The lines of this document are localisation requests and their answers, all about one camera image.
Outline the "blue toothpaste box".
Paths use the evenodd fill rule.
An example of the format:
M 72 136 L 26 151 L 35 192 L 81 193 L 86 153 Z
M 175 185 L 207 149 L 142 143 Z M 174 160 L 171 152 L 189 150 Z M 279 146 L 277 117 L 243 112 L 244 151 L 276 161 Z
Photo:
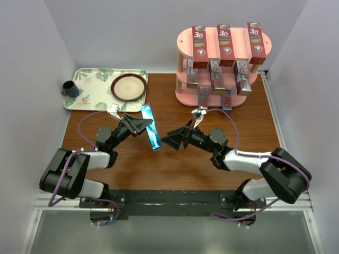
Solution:
M 149 104 L 145 104 L 141 107 L 141 114 L 144 119 L 152 120 L 151 124 L 146 127 L 151 147 L 153 151 L 159 150 L 162 147 L 161 140 L 156 128 L 155 118 Z

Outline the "silver toothpaste box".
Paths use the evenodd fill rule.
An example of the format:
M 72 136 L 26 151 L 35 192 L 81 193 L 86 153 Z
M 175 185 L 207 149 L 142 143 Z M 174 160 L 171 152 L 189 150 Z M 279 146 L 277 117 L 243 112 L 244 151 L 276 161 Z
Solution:
M 218 60 L 210 60 L 209 73 L 212 92 L 214 94 L 223 94 L 225 92 L 224 79 Z
M 193 60 L 187 58 L 187 89 L 197 89 L 198 87 L 198 69 L 193 68 Z
M 226 90 L 221 96 L 221 107 L 224 112 L 230 114 L 232 112 L 231 90 Z
M 198 108 L 201 110 L 206 110 L 208 108 L 208 86 L 200 86 L 198 92 Z
M 248 96 L 252 92 L 246 61 L 235 61 L 234 75 L 237 95 Z

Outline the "red toothpaste box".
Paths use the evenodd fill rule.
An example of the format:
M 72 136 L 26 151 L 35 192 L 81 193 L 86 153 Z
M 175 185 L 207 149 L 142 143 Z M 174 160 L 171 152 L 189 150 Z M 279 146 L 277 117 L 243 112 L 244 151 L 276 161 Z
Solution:
M 264 40 L 260 23 L 247 22 L 249 39 L 249 63 L 262 65 L 266 60 Z
M 229 24 L 217 24 L 218 46 L 221 67 L 232 67 L 235 62 L 234 48 Z
M 193 68 L 206 69 L 209 59 L 207 52 L 206 27 L 192 26 Z

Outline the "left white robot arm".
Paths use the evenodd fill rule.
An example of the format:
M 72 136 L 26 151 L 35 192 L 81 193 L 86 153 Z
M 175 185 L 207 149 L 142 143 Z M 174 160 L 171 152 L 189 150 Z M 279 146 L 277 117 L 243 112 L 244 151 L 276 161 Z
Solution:
M 142 134 L 152 123 L 153 119 L 124 113 L 114 129 L 108 126 L 98 129 L 93 149 L 72 151 L 59 148 L 39 182 L 40 190 L 52 194 L 48 206 L 52 207 L 65 198 L 77 197 L 91 198 L 97 207 L 107 206 L 110 201 L 108 185 L 87 179 L 87 171 L 111 168 L 118 156 L 115 147 L 129 136 Z

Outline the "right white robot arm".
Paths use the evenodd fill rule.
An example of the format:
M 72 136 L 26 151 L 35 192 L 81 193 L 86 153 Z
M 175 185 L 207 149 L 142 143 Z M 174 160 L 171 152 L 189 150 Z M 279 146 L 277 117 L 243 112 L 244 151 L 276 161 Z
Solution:
M 312 179 L 310 172 L 282 148 L 264 153 L 239 151 L 228 146 L 222 129 L 206 134 L 191 121 L 168 132 L 161 141 L 175 150 L 189 145 L 200 148 L 212 155 L 210 160 L 217 169 L 261 175 L 257 180 L 245 180 L 235 191 L 221 197 L 222 203 L 234 210 L 247 208 L 268 197 L 293 204 L 309 188 Z

